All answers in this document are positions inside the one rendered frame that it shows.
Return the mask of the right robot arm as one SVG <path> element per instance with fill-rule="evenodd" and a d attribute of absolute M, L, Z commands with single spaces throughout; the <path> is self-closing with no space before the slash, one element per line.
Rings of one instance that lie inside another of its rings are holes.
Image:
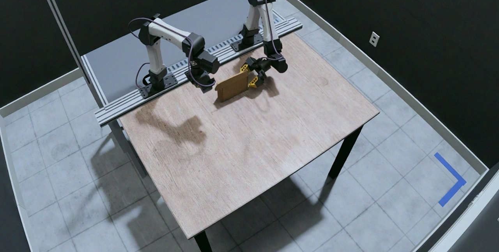
<path fill-rule="evenodd" d="M 139 40 L 147 48 L 150 61 L 149 82 L 151 82 L 151 84 L 139 89 L 142 97 L 146 99 L 178 84 L 178 81 L 173 74 L 165 77 L 168 72 L 161 55 L 161 38 L 179 47 L 182 52 L 186 53 L 187 58 L 189 58 L 189 50 L 192 46 L 192 42 L 188 40 L 187 37 L 191 38 L 193 41 L 193 48 L 189 64 L 193 68 L 200 67 L 206 71 L 202 75 L 196 76 L 198 83 L 202 85 L 214 83 L 214 78 L 210 78 L 207 72 L 215 74 L 219 69 L 220 62 L 216 56 L 213 56 L 208 51 L 204 50 L 204 37 L 195 33 L 179 30 L 166 24 L 161 20 L 161 15 L 158 13 L 155 14 L 151 20 L 152 22 L 146 21 L 142 25 L 138 34 Z M 181 34 L 187 37 L 184 37 Z"/>

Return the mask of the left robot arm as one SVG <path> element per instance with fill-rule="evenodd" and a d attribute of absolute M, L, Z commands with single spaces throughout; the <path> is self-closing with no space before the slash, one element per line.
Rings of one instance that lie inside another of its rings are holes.
<path fill-rule="evenodd" d="M 243 39 L 231 43 L 230 44 L 231 47 L 235 50 L 235 52 L 239 52 L 263 42 L 264 54 L 267 56 L 267 58 L 271 59 L 281 58 L 281 56 L 278 56 L 278 54 L 273 48 L 273 43 L 274 43 L 277 52 L 281 54 L 282 42 L 280 41 L 280 38 L 276 33 L 276 27 L 273 21 L 272 2 L 276 2 L 276 0 L 267 0 L 267 3 L 265 3 L 265 0 L 248 0 L 248 2 L 250 4 L 248 18 L 246 23 L 244 23 L 243 29 L 241 31 Z M 260 17 L 262 21 L 263 35 L 259 33 Z M 273 38 L 273 43 L 272 43 L 272 38 Z M 263 59 L 256 60 L 255 58 L 250 57 L 246 59 L 246 62 L 251 67 L 258 68 L 260 66 L 263 69 L 263 67 L 261 66 L 261 63 L 263 62 L 262 60 Z M 286 63 L 285 58 L 279 60 L 267 59 L 267 62 L 280 74 L 286 72 L 286 70 L 288 69 L 288 65 Z"/>

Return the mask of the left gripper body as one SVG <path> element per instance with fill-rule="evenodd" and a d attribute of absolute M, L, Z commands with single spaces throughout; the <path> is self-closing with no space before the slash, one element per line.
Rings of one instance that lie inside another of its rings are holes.
<path fill-rule="evenodd" d="M 259 86 L 263 85 L 264 78 L 267 78 L 267 75 L 265 74 L 265 72 L 267 72 L 271 68 L 271 66 L 269 65 L 269 63 L 267 62 L 266 59 L 263 59 L 262 61 L 263 62 L 261 63 L 261 66 L 263 67 L 263 69 L 260 66 L 258 68 L 251 67 L 251 66 L 248 65 L 247 62 L 245 62 L 243 64 L 243 66 L 244 65 L 248 65 L 248 68 L 251 70 L 251 72 L 253 70 L 255 70 L 257 72 L 257 74 L 258 74 L 257 75 L 257 81 L 254 83 L 256 85 L 256 87 L 259 87 Z"/>

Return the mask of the grey aluminium crossbar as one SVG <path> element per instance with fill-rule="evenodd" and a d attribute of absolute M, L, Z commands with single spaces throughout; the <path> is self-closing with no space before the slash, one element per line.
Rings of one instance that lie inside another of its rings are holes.
<path fill-rule="evenodd" d="M 296 32 L 297 30 L 302 29 L 303 25 L 294 17 L 289 18 L 287 21 L 289 21 L 288 24 L 282 25 L 281 27 L 276 28 L 276 32 L 278 34 L 278 37 L 284 37 L 290 33 Z M 239 52 L 235 52 L 234 49 L 227 50 L 223 53 L 220 53 L 216 57 L 218 58 L 218 61 L 220 62 L 220 66 L 226 65 L 227 62 L 233 61 L 234 59 L 237 59 L 241 56 L 244 56 L 246 53 L 252 52 L 256 49 L 259 49 L 261 46 L 263 46 L 263 42 L 259 43 L 257 45 L 251 46 L 247 49 L 244 49 Z M 158 97 L 161 97 L 164 94 L 167 94 L 168 92 L 188 83 L 188 79 L 185 75 L 185 72 L 188 71 L 189 69 L 186 69 L 184 72 L 177 74 L 175 77 L 178 81 L 178 84 L 173 85 L 172 87 L 168 88 L 167 90 L 161 91 L 151 97 L 148 97 L 144 99 L 142 97 L 142 94 L 136 94 L 134 97 L 123 101 L 122 103 L 118 104 L 117 106 L 114 106 L 108 110 L 105 110 L 105 108 L 101 108 L 97 111 L 94 112 L 95 117 L 101 126 L 106 126 L 107 124 L 110 124 L 111 122 L 114 122 L 115 120 L 118 120 L 119 117 L 126 115 L 130 113 L 132 110 L 135 110 L 136 108 L 139 108 L 140 106 L 144 106 L 148 102 L 155 100 Z"/>

